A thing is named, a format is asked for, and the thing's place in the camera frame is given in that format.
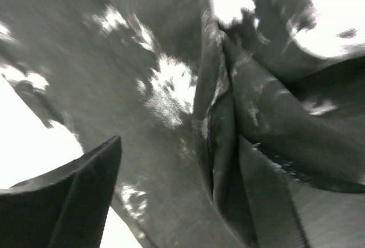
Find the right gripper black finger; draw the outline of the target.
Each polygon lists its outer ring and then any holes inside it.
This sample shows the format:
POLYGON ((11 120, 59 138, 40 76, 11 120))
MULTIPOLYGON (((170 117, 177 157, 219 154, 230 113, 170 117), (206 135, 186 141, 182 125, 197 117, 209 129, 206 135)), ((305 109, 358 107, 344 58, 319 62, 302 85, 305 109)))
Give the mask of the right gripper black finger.
POLYGON ((82 157, 1 190, 1 247, 99 247, 121 161, 114 136, 82 157))

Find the black white splattered trousers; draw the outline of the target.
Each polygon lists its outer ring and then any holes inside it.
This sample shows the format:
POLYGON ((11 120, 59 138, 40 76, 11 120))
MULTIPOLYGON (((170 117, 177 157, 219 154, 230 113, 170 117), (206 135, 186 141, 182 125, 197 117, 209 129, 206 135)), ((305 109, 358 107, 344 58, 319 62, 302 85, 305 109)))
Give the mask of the black white splattered trousers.
POLYGON ((1 190, 114 136, 99 247, 363 247, 364 0, 1 0, 1 190))

